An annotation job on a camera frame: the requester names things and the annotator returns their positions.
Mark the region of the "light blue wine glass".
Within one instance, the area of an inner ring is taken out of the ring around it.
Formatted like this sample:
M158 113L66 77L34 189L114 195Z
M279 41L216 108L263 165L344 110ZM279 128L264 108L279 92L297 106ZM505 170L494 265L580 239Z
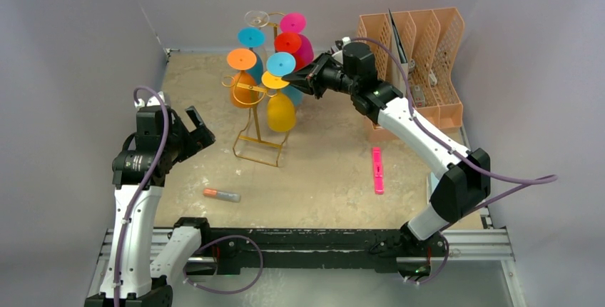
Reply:
M276 52L268 57L266 70L273 76L281 78L286 74L294 72L296 64L297 62L292 54L289 54L288 52ZM294 107L297 108L303 100L303 94L288 82L282 82L281 85L280 91L284 93L292 101Z

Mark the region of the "yellow wine glass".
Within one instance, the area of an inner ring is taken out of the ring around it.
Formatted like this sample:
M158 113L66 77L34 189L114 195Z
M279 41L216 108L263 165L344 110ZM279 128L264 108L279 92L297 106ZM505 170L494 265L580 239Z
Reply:
M262 84L276 93L268 100L267 118L268 126L275 132L289 132L296 125L295 107L291 99L282 90L289 86L280 76L266 71L261 76Z

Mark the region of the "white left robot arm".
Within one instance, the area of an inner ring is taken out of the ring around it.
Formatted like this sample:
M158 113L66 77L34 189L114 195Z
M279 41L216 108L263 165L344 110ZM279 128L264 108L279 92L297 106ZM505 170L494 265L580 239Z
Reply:
M171 239L151 256L153 223L166 182L175 164L215 142L194 106L185 112L195 128L189 131L172 109L140 108L136 131L127 137L112 162L116 201L111 252L99 292L85 306L171 306L174 284L189 255L204 256L213 246L206 218L181 217Z

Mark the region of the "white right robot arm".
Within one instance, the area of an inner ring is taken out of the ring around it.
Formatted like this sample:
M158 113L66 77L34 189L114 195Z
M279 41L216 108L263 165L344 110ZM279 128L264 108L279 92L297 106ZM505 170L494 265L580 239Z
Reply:
M345 45L340 61L321 54L283 79L317 99L328 89L348 94L358 112L404 141L438 178L427 207L401 228L400 244L406 253L417 255L426 249L430 236L458 222L489 196L489 155L481 149L470 151L413 111L399 89L379 78L367 44Z

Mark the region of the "red wine glass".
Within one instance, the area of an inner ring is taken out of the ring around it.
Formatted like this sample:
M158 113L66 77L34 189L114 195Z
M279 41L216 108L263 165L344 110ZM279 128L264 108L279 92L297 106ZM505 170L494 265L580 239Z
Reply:
M283 32L278 34L274 40L274 47L277 52L285 52L294 57L296 71L305 65L302 54L303 39L298 33Z

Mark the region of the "magenta wine glass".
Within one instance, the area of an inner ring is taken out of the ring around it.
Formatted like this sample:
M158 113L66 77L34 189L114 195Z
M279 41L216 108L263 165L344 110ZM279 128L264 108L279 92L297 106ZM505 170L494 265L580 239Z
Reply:
M280 21L281 33L275 41L278 51L294 56L296 69L301 69L314 59L312 44L303 34L306 26L307 20L303 14L298 12L286 14Z

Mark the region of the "orange wine glass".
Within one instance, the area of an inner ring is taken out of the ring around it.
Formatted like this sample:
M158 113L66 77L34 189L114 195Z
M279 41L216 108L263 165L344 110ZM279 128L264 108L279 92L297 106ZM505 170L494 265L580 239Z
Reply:
M229 83L230 102L240 109L249 109L258 100L257 91L250 88L256 86L255 79L248 73L257 63L256 55L249 49L238 48L228 54L227 62L238 71Z

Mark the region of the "teal rear wine glass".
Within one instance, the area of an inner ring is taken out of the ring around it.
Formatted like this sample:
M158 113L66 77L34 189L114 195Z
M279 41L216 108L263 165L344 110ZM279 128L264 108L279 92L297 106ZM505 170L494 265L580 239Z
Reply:
M237 38L243 47L255 54L256 63L247 72L254 78L256 84L260 84L262 75L265 72L265 62L267 59L267 53L264 48L265 34L258 28L248 26L238 32Z

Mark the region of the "clear wine glass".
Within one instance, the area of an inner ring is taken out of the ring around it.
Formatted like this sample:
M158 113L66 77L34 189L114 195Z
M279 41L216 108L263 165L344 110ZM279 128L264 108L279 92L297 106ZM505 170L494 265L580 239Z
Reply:
M270 16L265 11L249 11L244 16L244 21L250 27L263 28L270 22Z

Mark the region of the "white folder in organizer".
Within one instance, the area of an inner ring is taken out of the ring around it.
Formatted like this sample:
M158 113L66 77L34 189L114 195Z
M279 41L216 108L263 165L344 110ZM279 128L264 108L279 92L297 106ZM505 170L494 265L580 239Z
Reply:
M407 69L409 61L408 61L407 55L405 53L405 49L404 49L397 25L396 25L395 18L390 9L388 10L388 19L389 19L389 23L390 23L391 30L392 30L391 31L392 37L391 37L391 41L390 41L390 52L399 61L399 65L403 69ZM396 88L398 88L399 90L405 89L405 83L404 83L403 76L400 73L397 64L395 64L394 62L392 62L391 76L392 76L391 82Z

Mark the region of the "orange grey marker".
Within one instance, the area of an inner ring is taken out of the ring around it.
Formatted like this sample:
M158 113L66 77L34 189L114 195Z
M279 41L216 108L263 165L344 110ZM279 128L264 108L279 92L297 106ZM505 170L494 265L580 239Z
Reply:
M239 194L210 189L210 188L205 188L203 190L203 195L208 198L214 198L217 200L229 201L229 202L233 202L233 203L239 203L241 200L241 196Z

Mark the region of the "pink highlighter marker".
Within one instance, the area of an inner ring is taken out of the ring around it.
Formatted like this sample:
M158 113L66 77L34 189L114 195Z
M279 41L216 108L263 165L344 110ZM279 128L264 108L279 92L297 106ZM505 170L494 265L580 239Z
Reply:
M383 177L383 165L382 165L382 152L380 147L372 148L372 171L374 190L377 195L382 195L384 189L384 177Z

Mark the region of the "peach plastic file organizer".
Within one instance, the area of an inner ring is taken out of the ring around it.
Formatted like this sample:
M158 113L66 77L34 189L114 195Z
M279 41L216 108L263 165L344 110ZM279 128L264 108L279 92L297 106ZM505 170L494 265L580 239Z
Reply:
M464 19L455 7L392 12L407 55L408 81L418 111L447 133L462 127L463 104L451 74L464 34ZM388 13L363 14L357 35L381 41L390 49Z

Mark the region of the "light blue white eraser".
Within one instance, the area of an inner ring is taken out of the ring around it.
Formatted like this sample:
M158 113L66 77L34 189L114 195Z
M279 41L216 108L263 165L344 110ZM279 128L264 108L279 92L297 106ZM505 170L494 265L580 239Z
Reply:
M434 173L431 172L427 176L427 199L428 200L430 200L430 197L434 193L434 190L436 189L438 183L439 183L439 179L435 176Z

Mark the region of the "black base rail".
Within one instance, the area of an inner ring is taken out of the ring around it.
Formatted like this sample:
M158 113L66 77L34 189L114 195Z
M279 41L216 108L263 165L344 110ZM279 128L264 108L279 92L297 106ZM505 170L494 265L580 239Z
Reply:
M243 268L369 269L427 276L430 261L446 254L444 236L416 241L399 229L208 228L197 256L218 274Z

